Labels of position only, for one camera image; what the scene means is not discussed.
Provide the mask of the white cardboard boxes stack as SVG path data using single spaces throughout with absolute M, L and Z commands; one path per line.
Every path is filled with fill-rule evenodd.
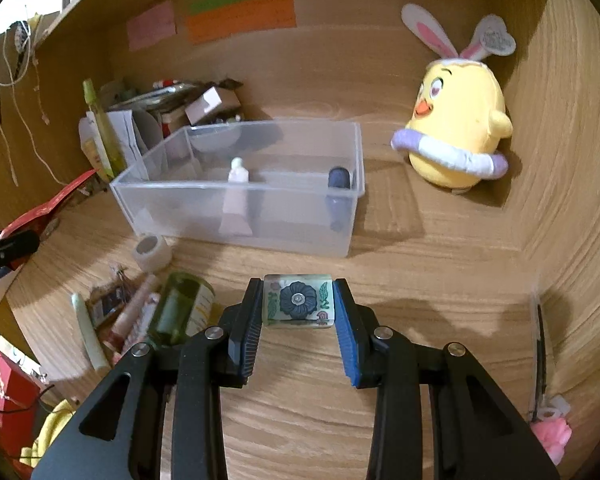
M 118 110 L 108 112 L 114 133 L 118 137 L 125 166 L 141 159 L 151 148 L 163 140 L 159 123 L 144 110 Z M 99 177 L 111 181 L 114 174 L 99 136 L 94 114 L 87 112 L 79 122 L 79 137 L 83 154 L 97 170 Z

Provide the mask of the pink tube with white cap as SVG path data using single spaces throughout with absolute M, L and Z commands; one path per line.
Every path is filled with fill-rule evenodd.
M 230 162 L 227 183 L 219 232 L 225 236 L 251 236 L 247 188 L 249 171 L 241 157 L 235 157 Z

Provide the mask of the orange sticky paper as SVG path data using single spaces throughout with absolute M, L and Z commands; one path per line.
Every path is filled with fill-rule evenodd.
M 297 26 L 294 0 L 242 0 L 191 15 L 185 20 L 192 44 L 205 44 L 245 32 Z

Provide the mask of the long mint green tube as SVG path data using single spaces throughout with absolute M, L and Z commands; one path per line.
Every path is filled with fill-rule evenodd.
M 99 374 L 100 377 L 104 377 L 111 370 L 111 366 L 105 353 L 102 351 L 102 346 L 100 345 L 96 330 L 88 315 L 86 303 L 83 297 L 77 292 L 74 292 L 71 295 L 71 303 L 73 311 L 76 314 L 76 320 L 78 321 L 86 355 L 91 362 L 93 370 Z

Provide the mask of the red packet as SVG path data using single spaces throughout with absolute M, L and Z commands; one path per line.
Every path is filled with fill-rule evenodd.
M 81 174 L 67 184 L 50 200 L 34 207 L 13 222 L 10 222 L 1 232 L 0 239 L 6 240 L 6 238 L 24 231 L 33 231 L 41 235 L 56 214 L 67 206 L 76 194 L 84 191 L 87 183 L 92 182 L 96 176 L 97 172 L 95 169 L 85 171 L 84 174 Z

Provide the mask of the yellow chick bunny plush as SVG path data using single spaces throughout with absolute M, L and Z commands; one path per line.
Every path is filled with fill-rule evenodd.
M 461 51 L 422 6 L 407 3 L 401 20 L 439 58 L 427 66 L 412 117 L 393 133 L 391 147 L 405 152 L 414 170 L 440 188 L 465 192 L 501 179 L 508 161 L 498 144 L 514 128 L 501 86 L 483 60 L 515 53 L 504 20 L 494 14 L 482 18 Z

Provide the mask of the dark green glass bottle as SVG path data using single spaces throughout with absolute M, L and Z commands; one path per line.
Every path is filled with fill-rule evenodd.
M 203 278 L 172 272 L 149 323 L 148 341 L 156 348 L 184 344 L 208 326 L 214 298 L 212 286 Z

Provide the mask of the mahjong tile with flower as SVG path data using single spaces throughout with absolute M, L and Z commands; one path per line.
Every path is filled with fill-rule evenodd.
M 265 275 L 262 318 L 265 326 L 333 326 L 336 312 L 332 277 L 328 274 Z

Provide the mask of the red box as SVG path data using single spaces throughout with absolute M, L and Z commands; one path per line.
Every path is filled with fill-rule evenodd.
M 0 350 L 0 431 L 5 444 L 22 448 L 33 441 L 38 384 Z

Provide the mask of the purple tube with black cap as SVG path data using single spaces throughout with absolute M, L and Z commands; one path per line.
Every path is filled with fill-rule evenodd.
M 328 187 L 332 190 L 350 190 L 351 178 L 347 168 L 337 166 L 329 170 Z M 348 225 L 350 218 L 351 205 L 347 197 L 332 195 L 326 197 L 327 209 L 330 214 L 330 228 L 340 233 Z

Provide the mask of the small pink box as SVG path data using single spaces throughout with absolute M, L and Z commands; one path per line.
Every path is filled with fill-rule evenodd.
M 189 123 L 194 126 L 211 120 L 219 114 L 239 110 L 241 107 L 242 103 L 234 90 L 211 87 L 198 99 L 186 105 L 185 115 Z

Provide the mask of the pink sticky paper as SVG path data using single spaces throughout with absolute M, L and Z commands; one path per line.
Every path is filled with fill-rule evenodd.
M 126 22 L 126 36 L 130 52 L 151 47 L 175 34 L 175 14 L 170 0 L 156 4 Z

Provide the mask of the green spray bottle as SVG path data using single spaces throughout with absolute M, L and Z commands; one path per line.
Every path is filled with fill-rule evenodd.
M 117 133 L 114 131 L 114 127 L 102 107 L 102 103 L 99 101 L 91 78 L 83 81 L 83 93 L 85 103 L 94 115 L 95 126 L 106 154 L 108 164 L 106 173 L 110 179 L 114 179 L 126 168 Z

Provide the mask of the white bowl of trinkets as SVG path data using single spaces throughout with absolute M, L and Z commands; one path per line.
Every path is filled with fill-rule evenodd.
M 219 122 L 189 129 L 188 140 L 192 148 L 201 153 L 226 151 L 242 136 L 241 122 Z

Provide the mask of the wooden keychain tag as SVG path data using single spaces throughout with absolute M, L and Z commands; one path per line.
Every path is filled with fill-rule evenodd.
M 120 313 L 131 298 L 131 286 L 125 267 L 110 264 L 110 280 L 91 288 L 85 301 L 87 313 L 95 328 L 104 326 Z

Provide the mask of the yellow cloth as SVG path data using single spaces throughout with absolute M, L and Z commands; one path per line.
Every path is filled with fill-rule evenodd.
M 40 433 L 28 448 L 22 448 L 19 461 L 23 465 L 35 468 L 44 454 L 54 443 L 61 431 L 70 422 L 76 410 L 68 400 L 59 402 L 46 416 Z

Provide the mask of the clear plastic storage bin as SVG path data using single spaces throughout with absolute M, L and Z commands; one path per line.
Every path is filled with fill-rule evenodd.
M 136 234 L 344 257 L 365 193 L 356 122 L 185 127 L 111 185 Z

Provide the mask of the stack of pens and packets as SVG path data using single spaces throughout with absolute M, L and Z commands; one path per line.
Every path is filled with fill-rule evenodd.
M 161 86 L 133 96 L 125 101 L 112 104 L 109 110 L 158 110 L 180 102 L 198 91 L 204 91 L 208 84 L 199 81 L 161 81 Z

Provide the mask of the white tape roll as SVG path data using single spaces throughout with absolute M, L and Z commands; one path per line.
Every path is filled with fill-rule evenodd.
M 157 273 L 172 261 L 172 248 L 161 235 L 143 236 L 132 250 L 132 257 L 145 273 Z

